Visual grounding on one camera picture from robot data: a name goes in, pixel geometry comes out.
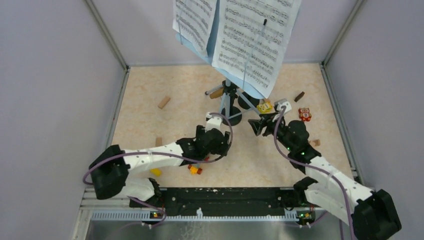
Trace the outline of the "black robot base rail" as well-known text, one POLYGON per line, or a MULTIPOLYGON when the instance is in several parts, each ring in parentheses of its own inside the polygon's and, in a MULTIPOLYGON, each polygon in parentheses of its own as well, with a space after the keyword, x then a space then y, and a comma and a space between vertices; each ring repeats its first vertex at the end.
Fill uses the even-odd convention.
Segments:
POLYGON ((282 216, 290 210, 318 208, 292 187, 168 187, 151 205, 169 217, 194 216, 197 210, 206 217, 282 216))

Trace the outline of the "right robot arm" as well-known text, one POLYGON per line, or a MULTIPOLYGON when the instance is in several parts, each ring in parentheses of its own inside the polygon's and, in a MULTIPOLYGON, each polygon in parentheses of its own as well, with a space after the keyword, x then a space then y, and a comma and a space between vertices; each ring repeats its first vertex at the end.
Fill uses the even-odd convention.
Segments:
POLYGON ((402 229, 392 196, 385 190, 366 187, 329 163, 309 143, 310 134, 301 120, 285 123, 277 113, 248 120, 256 136, 271 135, 279 153, 305 174, 304 185, 293 192, 299 206, 317 205, 350 228, 357 240, 388 240, 402 229))

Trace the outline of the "blue music stand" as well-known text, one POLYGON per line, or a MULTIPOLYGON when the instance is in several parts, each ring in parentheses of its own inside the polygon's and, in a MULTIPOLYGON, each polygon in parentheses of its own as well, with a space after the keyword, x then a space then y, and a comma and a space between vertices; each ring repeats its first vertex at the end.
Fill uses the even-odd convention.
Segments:
MULTIPOLYGON (((208 56, 201 56, 194 49, 194 47, 191 44, 191 42, 189 42, 185 38, 182 38, 180 36, 180 34, 176 32, 176 37, 177 37, 177 39, 179 40, 179 42, 182 45, 186 46, 188 49, 190 49, 193 53, 195 53, 198 57, 200 57, 201 59, 203 59, 206 63, 208 63, 211 66, 212 66, 212 59, 213 59, 213 56, 214 56, 214 48, 215 48, 215 43, 216 43, 216 38, 217 38, 217 30, 218 30, 218 24, 219 24, 219 7, 220 7, 220 1, 221 0, 217 0, 216 11, 215 11, 215 15, 214 15, 214 21, 213 21, 213 25, 212 25, 210 37, 209 37, 208 44, 207 44, 207 53, 208 53, 208 56)), ((264 98, 261 98, 256 93, 256 91, 253 90, 253 88, 251 86, 247 86, 247 89, 244 90, 243 88, 241 88, 241 81, 240 80, 236 80, 234 77, 230 76, 226 71, 223 71, 223 70, 220 70, 220 69, 217 69, 217 68, 215 68, 215 69, 218 72, 220 72, 222 75, 224 75, 232 84, 234 84, 237 87, 239 87, 240 89, 242 89, 244 92, 246 92, 247 94, 249 94, 251 97, 256 98, 256 99, 264 99, 264 98)))

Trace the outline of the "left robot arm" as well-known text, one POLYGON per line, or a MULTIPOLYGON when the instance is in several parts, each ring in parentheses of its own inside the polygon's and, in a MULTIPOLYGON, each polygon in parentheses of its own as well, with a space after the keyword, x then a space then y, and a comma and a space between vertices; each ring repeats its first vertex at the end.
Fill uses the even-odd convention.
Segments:
POLYGON ((154 207, 160 202, 159 184, 153 178, 131 179, 132 174, 163 167, 181 167, 194 163, 211 163, 210 155, 219 159, 226 156, 233 139, 232 131, 196 127, 195 137, 184 137, 175 142, 150 149, 128 150, 119 145, 107 147, 88 167, 95 196, 107 200, 125 195, 154 207))

